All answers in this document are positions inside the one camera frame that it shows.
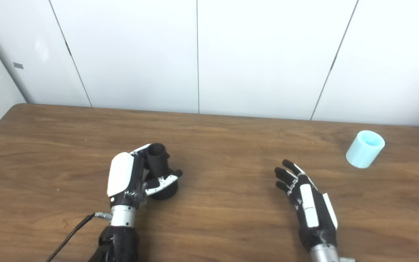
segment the robotic hand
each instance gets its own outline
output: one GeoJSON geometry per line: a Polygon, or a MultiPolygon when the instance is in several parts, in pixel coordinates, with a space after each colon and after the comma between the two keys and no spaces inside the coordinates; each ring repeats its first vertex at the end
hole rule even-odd
{"type": "Polygon", "coordinates": [[[286,192],[296,209],[300,229],[298,235],[313,262],[355,262],[352,258],[339,258],[337,253],[337,219],[327,193],[321,194],[307,174],[296,164],[284,160],[288,170],[276,167],[281,180],[276,186],[286,192]]]}
{"type": "Polygon", "coordinates": [[[182,171],[169,169],[168,158],[166,148],[158,143],[146,144],[113,158],[107,190],[112,214],[95,214],[110,223],[101,233],[99,246],[89,262],[138,260],[139,237],[133,227],[136,210],[147,196],[163,200],[177,192],[177,179],[182,171]]]}

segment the light blue cylinder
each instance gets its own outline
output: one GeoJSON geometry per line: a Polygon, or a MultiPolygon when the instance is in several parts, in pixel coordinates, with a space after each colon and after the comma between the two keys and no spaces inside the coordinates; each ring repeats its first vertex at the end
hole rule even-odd
{"type": "Polygon", "coordinates": [[[346,153],[349,163],[358,168],[367,168],[386,145],[384,139],[373,131],[360,131],[346,153]]]}

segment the wooden table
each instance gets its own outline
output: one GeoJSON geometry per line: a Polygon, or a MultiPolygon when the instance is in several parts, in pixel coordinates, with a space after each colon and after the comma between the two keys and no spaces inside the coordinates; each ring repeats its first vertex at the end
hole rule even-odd
{"type": "MultiPolygon", "coordinates": [[[[419,262],[419,127],[31,104],[0,121],[0,261],[45,261],[83,217],[108,212],[111,159],[150,142],[184,176],[138,210],[144,262],[309,261],[275,187],[284,158],[329,193],[341,255],[419,262]],[[386,147],[357,169],[344,155],[363,129],[386,147]]],[[[106,224],[88,223],[55,261],[88,260],[106,224]]]]}

